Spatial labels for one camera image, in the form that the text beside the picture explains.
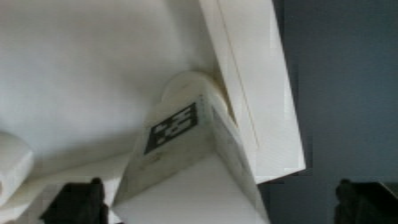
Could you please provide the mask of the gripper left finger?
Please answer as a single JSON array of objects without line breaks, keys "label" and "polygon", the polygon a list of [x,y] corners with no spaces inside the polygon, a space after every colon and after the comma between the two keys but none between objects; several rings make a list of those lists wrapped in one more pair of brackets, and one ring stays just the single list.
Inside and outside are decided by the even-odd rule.
[{"label": "gripper left finger", "polygon": [[10,224],[108,224],[101,179],[49,185]]}]

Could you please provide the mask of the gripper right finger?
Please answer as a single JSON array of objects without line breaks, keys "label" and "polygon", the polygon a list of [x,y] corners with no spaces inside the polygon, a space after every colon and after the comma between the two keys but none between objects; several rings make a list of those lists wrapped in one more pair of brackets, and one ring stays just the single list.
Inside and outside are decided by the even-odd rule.
[{"label": "gripper right finger", "polygon": [[351,182],[335,187],[333,224],[398,224],[398,182]]}]

